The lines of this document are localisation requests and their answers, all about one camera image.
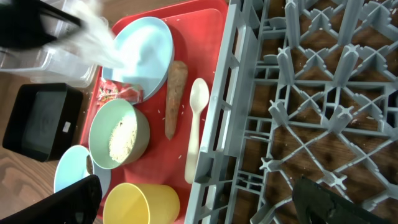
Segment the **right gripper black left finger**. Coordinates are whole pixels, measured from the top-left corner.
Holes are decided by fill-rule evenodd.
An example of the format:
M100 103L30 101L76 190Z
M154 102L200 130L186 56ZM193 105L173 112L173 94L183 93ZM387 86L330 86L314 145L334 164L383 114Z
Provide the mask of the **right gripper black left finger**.
M92 224L102 200L100 179L89 175L1 220L1 224Z

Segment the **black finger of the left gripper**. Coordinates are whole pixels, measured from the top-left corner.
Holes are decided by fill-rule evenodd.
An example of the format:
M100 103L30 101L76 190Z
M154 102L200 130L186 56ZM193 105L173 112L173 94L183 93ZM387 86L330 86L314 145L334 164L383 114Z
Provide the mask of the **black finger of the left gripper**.
M70 33L56 37L47 32L41 16L76 25ZM12 0L1 4L1 47L29 50L66 39L83 29L81 19L38 0Z

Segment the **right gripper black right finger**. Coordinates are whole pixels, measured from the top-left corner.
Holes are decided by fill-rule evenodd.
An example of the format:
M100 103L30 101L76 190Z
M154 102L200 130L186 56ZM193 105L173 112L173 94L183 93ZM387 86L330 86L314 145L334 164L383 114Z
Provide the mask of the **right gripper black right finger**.
M370 212L377 202L386 198L397 198L396 185L364 201L362 207L306 177L296 180L292 191L292 200L300 223L389 223L389 220Z

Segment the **yellow plastic cup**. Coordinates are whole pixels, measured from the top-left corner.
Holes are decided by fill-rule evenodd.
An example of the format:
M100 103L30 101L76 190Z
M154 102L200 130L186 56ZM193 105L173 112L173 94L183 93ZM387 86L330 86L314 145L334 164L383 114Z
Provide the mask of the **yellow plastic cup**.
M103 223L173 223L179 212L179 197L168 185L122 183L104 203Z

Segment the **white tissue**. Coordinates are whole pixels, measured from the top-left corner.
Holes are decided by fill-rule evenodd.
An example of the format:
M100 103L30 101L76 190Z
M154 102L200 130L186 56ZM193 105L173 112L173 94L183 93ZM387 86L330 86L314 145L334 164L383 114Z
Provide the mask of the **white tissue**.
M76 33L67 31L63 37L51 43L83 59L87 63L108 68L123 68L126 63L116 49L115 35L102 16L102 1L72 1L66 12L81 20L81 29Z

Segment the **green bowl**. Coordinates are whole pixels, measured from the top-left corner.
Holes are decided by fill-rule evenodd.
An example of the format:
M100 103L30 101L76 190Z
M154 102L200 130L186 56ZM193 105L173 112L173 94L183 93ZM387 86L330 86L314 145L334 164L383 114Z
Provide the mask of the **green bowl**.
M150 140L147 118L123 99L105 103L95 115L89 148L96 165L115 169L138 160Z

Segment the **red strawberry cake wrapper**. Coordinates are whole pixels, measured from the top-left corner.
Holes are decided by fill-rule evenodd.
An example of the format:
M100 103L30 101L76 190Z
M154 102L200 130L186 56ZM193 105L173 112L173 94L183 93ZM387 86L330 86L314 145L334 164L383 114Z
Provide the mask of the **red strawberry cake wrapper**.
M144 99L144 89L138 84L121 83L101 78L96 101L98 108L114 99L124 99L132 105L141 103Z

